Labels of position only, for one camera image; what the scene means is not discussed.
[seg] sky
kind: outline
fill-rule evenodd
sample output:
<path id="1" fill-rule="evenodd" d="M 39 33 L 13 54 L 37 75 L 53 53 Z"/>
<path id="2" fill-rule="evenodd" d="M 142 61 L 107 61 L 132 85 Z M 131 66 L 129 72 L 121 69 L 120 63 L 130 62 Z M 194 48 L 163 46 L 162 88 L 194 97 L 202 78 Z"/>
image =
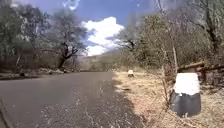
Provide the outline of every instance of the sky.
<path id="1" fill-rule="evenodd" d="M 116 47 L 113 38 L 125 28 L 132 14 L 151 13 L 156 0 L 14 0 L 52 13 L 70 8 L 81 19 L 89 34 L 85 40 L 88 55 L 100 55 Z"/>

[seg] dirt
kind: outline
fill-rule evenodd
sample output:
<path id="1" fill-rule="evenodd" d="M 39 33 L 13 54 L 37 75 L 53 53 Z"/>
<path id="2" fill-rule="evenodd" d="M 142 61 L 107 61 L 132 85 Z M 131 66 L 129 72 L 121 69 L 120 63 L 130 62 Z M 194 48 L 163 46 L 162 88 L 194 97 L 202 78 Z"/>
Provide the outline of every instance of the dirt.
<path id="1" fill-rule="evenodd" d="M 115 80 L 117 92 L 125 95 L 134 105 L 134 113 L 145 120 L 144 127 L 152 128 L 222 128 L 224 126 L 224 90 L 211 89 L 202 85 L 201 113 L 192 118 L 179 118 L 166 111 L 164 89 L 161 76 L 157 74 L 135 73 L 128 78 L 126 72 L 117 72 Z"/>

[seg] cloud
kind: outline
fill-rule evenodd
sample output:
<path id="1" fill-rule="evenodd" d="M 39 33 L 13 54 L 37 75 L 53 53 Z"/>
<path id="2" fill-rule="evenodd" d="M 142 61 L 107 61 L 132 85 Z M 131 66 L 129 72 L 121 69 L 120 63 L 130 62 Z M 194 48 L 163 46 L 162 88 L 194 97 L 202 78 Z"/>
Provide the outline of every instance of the cloud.
<path id="1" fill-rule="evenodd" d="M 84 22 L 83 25 L 89 32 L 94 30 L 88 41 L 106 48 L 115 46 L 111 38 L 124 29 L 124 26 L 117 24 L 115 17 L 108 17 L 99 22 L 88 21 Z"/>
<path id="2" fill-rule="evenodd" d="M 95 55 L 100 55 L 104 52 L 106 52 L 106 48 L 96 45 L 96 46 L 88 46 L 88 56 L 95 56 Z"/>
<path id="3" fill-rule="evenodd" d="M 69 8 L 70 10 L 76 10 L 79 6 L 80 0 L 65 0 L 62 4 L 64 7 Z"/>
<path id="4" fill-rule="evenodd" d="M 89 55 L 99 55 L 115 48 L 116 39 L 113 37 L 124 29 L 124 26 L 117 24 L 115 17 L 108 17 L 99 22 L 83 22 L 83 25 L 91 33 L 88 41 L 95 44 L 95 46 L 89 46 Z"/>

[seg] dry vegetation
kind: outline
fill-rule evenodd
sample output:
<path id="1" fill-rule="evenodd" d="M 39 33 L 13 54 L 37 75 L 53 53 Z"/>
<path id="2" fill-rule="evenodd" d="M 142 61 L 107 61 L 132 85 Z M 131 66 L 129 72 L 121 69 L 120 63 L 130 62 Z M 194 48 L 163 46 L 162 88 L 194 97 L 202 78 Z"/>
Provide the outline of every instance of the dry vegetation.
<path id="1" fill-rule="evenodd" d="M 166 111 L 164 89 L 158 73 L 136 73 L 128 78 L 126 72 L 117 72 L 117 92 L 125 95 L 134 105 L 135 114 L 142 117 L 145 127 L 153 128 L 221 128 L 224 126 L 224 90 L 201 91 L 202 111 L 192 118 L 179 118 Z"/>

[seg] asphalt road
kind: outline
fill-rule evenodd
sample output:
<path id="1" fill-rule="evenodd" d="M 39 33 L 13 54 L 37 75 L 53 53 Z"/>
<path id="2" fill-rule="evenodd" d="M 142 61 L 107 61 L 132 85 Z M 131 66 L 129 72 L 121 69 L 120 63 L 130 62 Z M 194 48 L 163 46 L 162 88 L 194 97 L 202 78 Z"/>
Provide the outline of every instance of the asphalt road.
<path id="1" fill-rule="evenodd" d="M 0 81 L 0 97 L 16 128 L 142 128 L 112 77 L 92 72 Z"/>

